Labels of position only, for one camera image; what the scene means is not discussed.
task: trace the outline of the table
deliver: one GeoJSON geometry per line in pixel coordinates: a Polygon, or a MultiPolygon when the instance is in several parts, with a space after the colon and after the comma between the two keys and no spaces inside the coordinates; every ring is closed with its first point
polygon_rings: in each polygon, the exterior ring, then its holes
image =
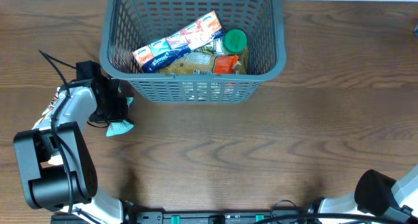
{"type": "MultiPolygon", "coordinates": [[[[38,49],[98,60],[106,0],[0,0],[0,222],[47,223],[25,203],[13,136],[61,80],[38,49]]],[[[284,1],[288,61],[242,104],[155,104],[133,92],[135,128],[86,127],[99,184],[166,210],[307,206],[352,192],[374,168],[418,161],[418,3],[284,1]]],[[[75,72],[59,67],[68,80],[75,72]]]]}

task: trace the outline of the basket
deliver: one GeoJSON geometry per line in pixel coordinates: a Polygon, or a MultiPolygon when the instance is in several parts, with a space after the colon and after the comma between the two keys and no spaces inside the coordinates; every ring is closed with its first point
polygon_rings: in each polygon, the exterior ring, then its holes
{"type": "Polygon", "coordinates": [[[155,102],[239,103],[282,72],[286,53],[281,0],[107,0],[103,69],[155,102]],[[227,32],[248,37],[248,74],[144,74],[132,51],[167,37],[211,10],[227,32]]]}

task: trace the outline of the barcode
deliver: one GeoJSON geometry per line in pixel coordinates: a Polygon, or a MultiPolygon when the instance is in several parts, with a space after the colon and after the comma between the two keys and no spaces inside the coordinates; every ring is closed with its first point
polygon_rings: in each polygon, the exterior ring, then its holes
{"type": "Polygon", "coordinates": [[[212,71],[193,70],[193,74],[212,74],[212,71]]]}

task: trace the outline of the wooden table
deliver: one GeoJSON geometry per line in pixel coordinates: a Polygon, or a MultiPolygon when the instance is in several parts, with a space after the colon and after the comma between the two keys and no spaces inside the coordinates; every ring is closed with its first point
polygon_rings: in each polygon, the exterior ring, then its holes
{"type": "MultiPolygon", "coordinates": [[[[98,61],[105,0],[0,0],[0,223],[47,223],[25,203],[13,136],[61,80],[37,52],[98,61]]],[[[283,74],[242,104],[155,104],[135,129],[84,139],[112,196],[166,210],[306,206],[352,192],[366,170],[418,162],[418,3],[284,1],[283,74]]],[[[72,69],[60,67],[68,80],[72,69]]]]}

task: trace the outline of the green bottle cap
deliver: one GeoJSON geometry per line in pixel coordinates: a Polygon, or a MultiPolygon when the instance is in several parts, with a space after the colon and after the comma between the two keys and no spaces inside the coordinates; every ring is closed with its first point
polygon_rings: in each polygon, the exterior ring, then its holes
{"type": "Polygon", "coordinates": [[[240,29],[232,29],[223,38],[223,47],[230,54],[239,54],[247,46],[247,36],[240,29]]]}

